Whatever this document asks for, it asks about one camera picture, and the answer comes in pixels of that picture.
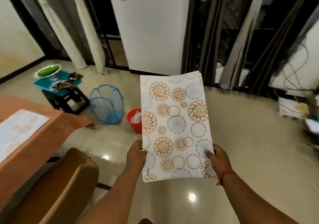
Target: red bucket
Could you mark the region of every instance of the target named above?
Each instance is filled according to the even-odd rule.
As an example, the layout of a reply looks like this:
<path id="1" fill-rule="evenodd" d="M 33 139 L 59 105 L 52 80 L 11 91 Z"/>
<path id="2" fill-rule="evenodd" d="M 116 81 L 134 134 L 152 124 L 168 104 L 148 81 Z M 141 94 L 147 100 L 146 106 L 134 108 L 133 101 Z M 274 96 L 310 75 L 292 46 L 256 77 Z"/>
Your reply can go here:
<path id="1" fill-rule="evenodd" d="M 126 115 L 126 121 L 131 125 L 133 130 L 135 131 L 136 134 L 142 134 L 142 122 L 140 121 L 139 123 L 131 123 L 131 118 L 134 117 L 136 112 L 141 112 L 142 110 L 137 108 L 131 110 L 127 115 Z"/>

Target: white paper with gold circles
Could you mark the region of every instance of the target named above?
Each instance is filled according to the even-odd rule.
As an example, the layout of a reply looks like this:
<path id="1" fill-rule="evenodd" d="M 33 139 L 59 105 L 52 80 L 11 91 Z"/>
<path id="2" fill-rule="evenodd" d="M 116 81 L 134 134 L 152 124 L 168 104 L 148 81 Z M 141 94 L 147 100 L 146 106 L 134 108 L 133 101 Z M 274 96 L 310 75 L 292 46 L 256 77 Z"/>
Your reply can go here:
<path id="1" fill-rule="evenodd" d="M 141 76 L 143 181 L 215 178 L 205 156 L 213 150 L 202 76 Z"/>

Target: left hand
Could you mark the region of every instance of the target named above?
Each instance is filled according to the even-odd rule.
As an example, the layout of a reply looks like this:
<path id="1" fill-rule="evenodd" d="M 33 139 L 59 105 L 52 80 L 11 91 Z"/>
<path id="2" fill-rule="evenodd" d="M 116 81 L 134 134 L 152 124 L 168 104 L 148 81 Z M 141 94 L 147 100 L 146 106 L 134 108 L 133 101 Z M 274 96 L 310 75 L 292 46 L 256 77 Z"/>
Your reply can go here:
<path id="1" fill-rule="evenodd" d="M 130 150 L 127 152 L 126 157 L 126 169 L 136 172 L 137 174 L 140 174 L 142 171 L 147 155 L 146 149 L 144 151 L 139 151 L 140 149 L 143 149 L 141 139 L 136 140 L 133 143 Z"/>

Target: red string wristband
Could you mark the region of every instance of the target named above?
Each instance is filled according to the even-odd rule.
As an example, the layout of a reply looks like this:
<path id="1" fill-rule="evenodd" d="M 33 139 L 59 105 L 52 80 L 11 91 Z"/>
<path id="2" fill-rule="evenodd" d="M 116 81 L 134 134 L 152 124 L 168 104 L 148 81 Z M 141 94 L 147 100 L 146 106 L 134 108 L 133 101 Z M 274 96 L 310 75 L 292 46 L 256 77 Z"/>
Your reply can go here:
<path id="1" fill-rule="evenodd" d="M 226 174 L 229 174 L 229 173 L 234 173 L 234 174 L 236 174 L 235 171 L 233 171 L 233 170 L 225 170 L 224 172 L 221 173 L 221 176 L 220 176 L 219 180 L 217 181 L 216 185 L 221 185 L 221 186 L 223 186 L 223 178 L 224 178 L 224 176 L 225 176 Z"/>

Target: brown tablecloth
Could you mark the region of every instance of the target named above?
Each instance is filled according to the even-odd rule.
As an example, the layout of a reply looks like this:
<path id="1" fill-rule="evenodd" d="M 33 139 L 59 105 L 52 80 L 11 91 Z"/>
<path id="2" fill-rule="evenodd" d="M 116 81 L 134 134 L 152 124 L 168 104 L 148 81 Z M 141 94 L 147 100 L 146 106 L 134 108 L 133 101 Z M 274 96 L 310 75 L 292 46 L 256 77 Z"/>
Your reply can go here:
<path id="1" fill-rule="evenodd" d="M 93 122 L 18 97 L 0 95 L 0 123 L 20 109 L 50 119 L 10 156 L 0 163 L 0 210 L 46 161 L 53 156 L 67 137 L 81 127 L 94 128 Z"/>

